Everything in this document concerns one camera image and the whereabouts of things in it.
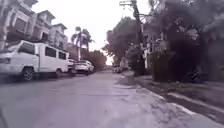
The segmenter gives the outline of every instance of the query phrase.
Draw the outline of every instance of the car window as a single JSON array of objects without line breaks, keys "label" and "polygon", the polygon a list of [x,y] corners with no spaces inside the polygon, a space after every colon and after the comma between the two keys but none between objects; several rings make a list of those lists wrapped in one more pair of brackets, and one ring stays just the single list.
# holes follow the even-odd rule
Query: car window
[{"label": "car window", "polygon": [[66,54],[59,51],[59,59],[66,60]]},{"label": "car window", "polygon": [[35,54],[35,45],[23,43],[21,47],[19,48],[19,52],[26,53],[26,54]]},{"label": "car window", "polygon": [[56,58],[56,50],[54,50],[53,48],[50,48],[50,47],[46,47],[45,48],[45,55],[49,56],[49,57]]}]

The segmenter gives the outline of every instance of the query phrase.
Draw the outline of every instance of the street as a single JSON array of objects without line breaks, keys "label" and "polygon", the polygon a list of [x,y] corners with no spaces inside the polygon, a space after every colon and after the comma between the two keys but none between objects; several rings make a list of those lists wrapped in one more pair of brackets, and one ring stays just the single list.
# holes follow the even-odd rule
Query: street
[{"label": "street", "polygon": [[224,127],[109,71],[1,85],[0,105],[8,128]]}]

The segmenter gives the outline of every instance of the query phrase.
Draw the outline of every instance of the car windshield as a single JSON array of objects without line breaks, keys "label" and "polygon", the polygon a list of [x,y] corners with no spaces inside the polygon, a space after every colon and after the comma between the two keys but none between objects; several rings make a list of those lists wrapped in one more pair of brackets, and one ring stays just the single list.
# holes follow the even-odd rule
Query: car windshield
[{"label": "car windshield", "polygon": [[0,50],[0,53],[11,53],[18,49],[19,42],[12,42],[8,46],[6,46],[4,49]]},{"label": "car windshield", "polygon": [[85,60],[80,60],[79,63],[86,63],[86,61]]},{"label": "car windshield", "polygon": [[87,66],[85,63],[77,63],[76,65],[84,65],[84,66]]}]

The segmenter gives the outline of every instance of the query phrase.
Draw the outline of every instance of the shrub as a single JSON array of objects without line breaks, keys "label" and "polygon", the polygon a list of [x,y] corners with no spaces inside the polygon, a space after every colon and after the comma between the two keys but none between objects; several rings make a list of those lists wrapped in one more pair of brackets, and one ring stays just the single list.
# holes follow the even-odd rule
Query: shrub
[{"label": "shrub", "polygon": [[130,46],[127,52],[128,65],[134,71],[135,76],[145,74],[145,60],[143,58],[143,51],[139,45]]},{"label": "shrub", "polygon": [[171,57],[171,52],[167,50],[150,54],[150,65],[154,81],[168,82],[173,79],[170,73]]}]

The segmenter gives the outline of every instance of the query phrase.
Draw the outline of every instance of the building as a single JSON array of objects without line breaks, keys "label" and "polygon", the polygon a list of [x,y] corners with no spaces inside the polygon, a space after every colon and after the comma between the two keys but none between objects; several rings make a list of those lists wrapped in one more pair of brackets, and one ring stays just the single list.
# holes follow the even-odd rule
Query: building
[{"label": "building", "polygon": [[6,13],[5,23],[2,25],[7,27],[7,41],[18,40],[25,37],[30,29],[29,20],[34,14],[31,10],[32,6],[36,4],[37,0],[18,0],[13,3],[9,3],[7,8],[9,9]]},{"label": "building", "polygon": [[68,42],[68,37],[65,35],[67,28],[63,24],[55,24],[51,26],[49,42],[53,46],[65,49],[65,44]]},{"label": "building", "polygon": [[32,36],[42,41],[48,42],[51,30],[51,23],[55,17],[48,11],[42,11],[35,14],[33,17],[33,31]]},{"label": "building", "polygon": [[150,60],[149,56],[152,52],[155,51],[162,51],[167,48],[165,36],[162,33],[160,28],[160,21],[156,20],[151,15],[154,13],[160,13],[162,10],[165,9],[165,2],[166,0],[161,0],[159,4],[156,6],[154,11],[149,13],[149,16],[146,17],[146,22],[143,26],[143,34],[147,35],[147,47],[143,48],[144,54],[143,57],[145,59],[145,68],[150,68]]},{"label": "building", "polygon": [[63,24],[52,25],[55,16],[48,10],[35,13],[32,6],[37,0],[15,0],[6,5],[4,15],[0,17],[0,47],[17,40],[29,40],[32,42],[45,42],[52,46],[65,49],[68,41]]}]

